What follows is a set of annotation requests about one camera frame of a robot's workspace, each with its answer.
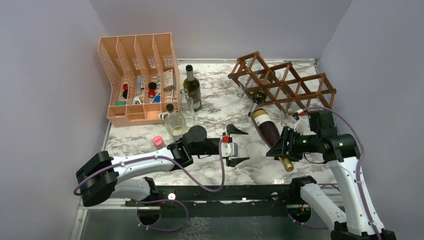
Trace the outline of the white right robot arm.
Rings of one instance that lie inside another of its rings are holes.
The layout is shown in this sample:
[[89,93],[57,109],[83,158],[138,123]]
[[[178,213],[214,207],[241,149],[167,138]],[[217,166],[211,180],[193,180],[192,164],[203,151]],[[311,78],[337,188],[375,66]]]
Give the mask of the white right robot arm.
[[289,199],[303,201],[325,222],[332,240],[394,240],[393,231],[385,228],[373,206],[362,171],[365,148],[357,133],[339,134],[334,110],[327,107],[300,109],[308,115],[311,135],[284,127],[279,139],[266,153],[268,157],[299,161],[305,153],[319,153],[331,169],[344,210],[325,195],[311,176],[292,179]]

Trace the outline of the clear bottle with white label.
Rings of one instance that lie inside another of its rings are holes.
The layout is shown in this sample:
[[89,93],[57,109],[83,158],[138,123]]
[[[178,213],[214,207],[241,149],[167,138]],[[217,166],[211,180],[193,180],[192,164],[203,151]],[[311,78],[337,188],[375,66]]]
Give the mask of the clear bottle with white label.
[[164,120],[164,125],[171,139],[173,141],[177,141],[187,132],[185,118],[175,109],[174,105],[171,103],[166,105],[166,110],[167,116]]

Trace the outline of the clear glass bottle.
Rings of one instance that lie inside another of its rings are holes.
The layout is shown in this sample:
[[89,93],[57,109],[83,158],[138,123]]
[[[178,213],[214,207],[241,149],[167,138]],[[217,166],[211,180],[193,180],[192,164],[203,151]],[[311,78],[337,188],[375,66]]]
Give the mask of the clear glass bottle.
[[181,104],[180,111],[185,119],[187,126],[193,126],[195,124],[195,111],[193,99],[189,96],[189,92],[186,88],[180,90]]

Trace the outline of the dark green wine bottle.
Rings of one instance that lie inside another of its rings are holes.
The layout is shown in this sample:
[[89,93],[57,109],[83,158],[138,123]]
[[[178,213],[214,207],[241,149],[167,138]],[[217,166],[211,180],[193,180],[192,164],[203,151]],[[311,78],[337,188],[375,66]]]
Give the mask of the dark green wine bottle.
[[194,70],[191,64],[186,65],[185,70],[186,79],[183,82],[183,87],[187,89],[188,96],[193,100],[193,109],[197,112],[202,107],[200,82],[194,76]]

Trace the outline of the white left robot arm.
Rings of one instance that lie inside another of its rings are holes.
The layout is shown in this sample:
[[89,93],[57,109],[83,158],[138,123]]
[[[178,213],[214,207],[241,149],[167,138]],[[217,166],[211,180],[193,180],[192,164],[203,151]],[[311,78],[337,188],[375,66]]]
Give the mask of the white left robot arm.
[[[223,183],[216,189],[208,188],[185,168],[193,164],[194,156],[207,158],[213,155],[219,156],[222,171],[225,167],[235,167],[247,158],[238,157],[238,145],[233,142],[232,136],[245,134],[229,124],[220,137],[209,138],[203,126],[195,125],[168,146],[153,152],[113,157],[107,151],[100,151],[75,173],[78,184],[73,194],[81,197],[85,207],[99,205],[110,198],[139,200],[149,206],[159,199],[159,193],[154,181],[145,176],[175,170],[182,170],[204,190],[218,192],[223,189]],[[144,178],[132,184],[126,183],[139,176]]]

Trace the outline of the dark red gold-foil bottle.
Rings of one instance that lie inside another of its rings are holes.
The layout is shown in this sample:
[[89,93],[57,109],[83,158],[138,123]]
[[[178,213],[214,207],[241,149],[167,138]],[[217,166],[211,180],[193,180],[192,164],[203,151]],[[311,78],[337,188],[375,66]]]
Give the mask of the dark red gold-foil bottle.
[[280,133],[268,112],[257,108],[250,114],[250,118],[261,139],[271,149],[279,140]]

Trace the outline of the green bottle silver cap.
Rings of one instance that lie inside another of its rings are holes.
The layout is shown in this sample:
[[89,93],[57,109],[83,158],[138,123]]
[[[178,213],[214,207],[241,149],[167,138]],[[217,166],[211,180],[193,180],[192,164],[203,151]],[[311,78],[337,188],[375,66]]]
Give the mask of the green bottle silver cap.
[[267,95],[263,91],[255,91],[251,95],[252,106],[248,112],[248,116],[251,117],[252,113],[262,104],[265,103]]

